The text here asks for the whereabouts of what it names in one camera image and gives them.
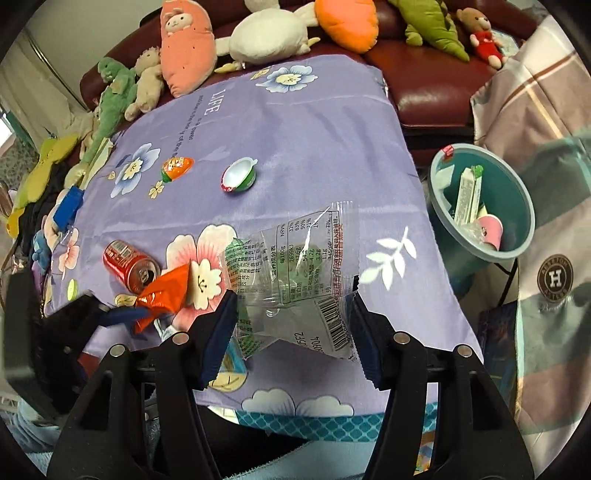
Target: teal trash bin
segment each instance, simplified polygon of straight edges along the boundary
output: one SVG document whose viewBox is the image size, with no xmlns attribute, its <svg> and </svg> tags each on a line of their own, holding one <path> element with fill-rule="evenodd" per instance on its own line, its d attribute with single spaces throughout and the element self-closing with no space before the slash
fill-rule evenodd
<svg viewBox="0 0 591 480">
<path fill-rule="evenodd" d="M 534 236 L 535 214 L 525 185 L 499 157 L 470 144 L 451 147 L 453 150 L 447 149 L 447 155 L 440 150 L 431 163 L 427 179 L 428 212 L 452 289 L 462 297 L 470 290 L 474 273 L 489 263 L 513 260 L 527 249 Z M 503 224 L 499 251 L 482 247 L 467 236 L 445 207 L 444 196 L 452 207 L 456 206 L 464 168 L 478 164 L 484 168 L 480 201 L 488 213 L 496 215 Z M 437 190 L 433 184 L 435 175 L 451 165 L 455 166 L 451 184 L 443 191 Z"/>
</svg>

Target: plaid blanket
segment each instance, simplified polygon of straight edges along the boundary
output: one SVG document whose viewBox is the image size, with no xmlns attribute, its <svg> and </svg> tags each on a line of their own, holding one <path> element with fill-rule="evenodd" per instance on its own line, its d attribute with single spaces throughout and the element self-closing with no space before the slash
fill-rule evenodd
<svg viewBox="0 0 591 480">
<path fill-rule="evenodd" d="M 535 209 L 519 258 L 515 420 L 539 475 L 591 402 L 591 78 L 548 17 L 472 98 L 476 143 L 519 172 Z"/>
</svg>

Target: yellow plush toy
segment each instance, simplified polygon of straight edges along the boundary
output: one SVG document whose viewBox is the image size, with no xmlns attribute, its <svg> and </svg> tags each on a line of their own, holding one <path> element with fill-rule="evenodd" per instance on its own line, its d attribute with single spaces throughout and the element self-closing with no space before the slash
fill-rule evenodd
<svg viewBox="0 0 591 480">
<path fill-rule="evenodd" d="M 16 238 L 18 236 L 18 219 L 24 213 L 25 207 L 29 203 L 36 202 L 43 195 L 51 174 L 51 166 L 67 158 L 77 143 L 78 135 L 48 138 L 43 142 L 39 162 L 21 183 L 14 200 L 12 213 L 8 217 L 6 228 L 10 237 Z"/>
</svg>

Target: red leather sofa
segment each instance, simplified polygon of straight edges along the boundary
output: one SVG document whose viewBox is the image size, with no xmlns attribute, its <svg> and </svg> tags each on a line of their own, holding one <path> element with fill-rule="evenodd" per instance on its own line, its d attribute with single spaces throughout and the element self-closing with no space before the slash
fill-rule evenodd
<svg viewBox="0 0 591 480">
<path fill-rule="evenodd" d="M 310 1 L 281 0 L 281 6 L 294 10 Z M 314 45 L 308 56 L 346 54 L 359 62 L 380 68 L 388 83 L 390 100 L 398 111 L 415 164 L 417 167 L 427 166 L 441 147 L 454 142 L 473 141 L 470 97 L 495 71 L 474 57 L 469 63 L 464 63 L 429 46 L 406 45 L 406 23 L 398 10 L 386 0 L 375 0 L 375 3 L 378 10 L 379 39 L 369 52 L 362 56 L 349 52 L 333 43 L 322 29 L 312 28 L 309 36 L 321 37 L 322 41 Z M 200 0 L 200 4 L 209 13 L 216 38 L 229 36 L 238 22 L 250 14 L 243 0 Z M 537 27 L 532 18 L 506 0 L 446 0 L 446 4 L 450 12 L 455 12 L 458 8 L 477 8 L 490 19 L 494 28 L 519 40 L 528 39 Z M 460 27 L 458 30 L 460 40 L 467 51 L 470 51 L 468 35 Z M 156 15 L 105 56 L 132 67 L 146 48 L 160 44 L 160 18 Z M 229 57 L 221 57 L 218 66 L 229 61 Z M 250 70 L 256 71 L 259 68 L 252 67 Z M 243 73 L 213 74 L 204 85 Z M 82 77 L 80 93 L 90 109 L 95 108 L 105 87 L 96 67 Z M 166 91 L 160 104 L 171 99 L 170 92 Z"/>
</svg>

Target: red clip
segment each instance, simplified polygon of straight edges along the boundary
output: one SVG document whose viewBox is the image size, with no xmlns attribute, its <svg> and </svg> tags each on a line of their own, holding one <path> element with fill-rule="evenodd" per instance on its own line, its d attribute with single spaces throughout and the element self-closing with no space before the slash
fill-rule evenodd
<svg viewBox="0 0 591 480">
<path fill-rule="evenodd" d="M 443 161 L 444 162 L 448 162 L 453 158 L 453 147 L 451 145 L 443 147 L 441 149 L 441 151 L 443 152 Z"/>
</svg>

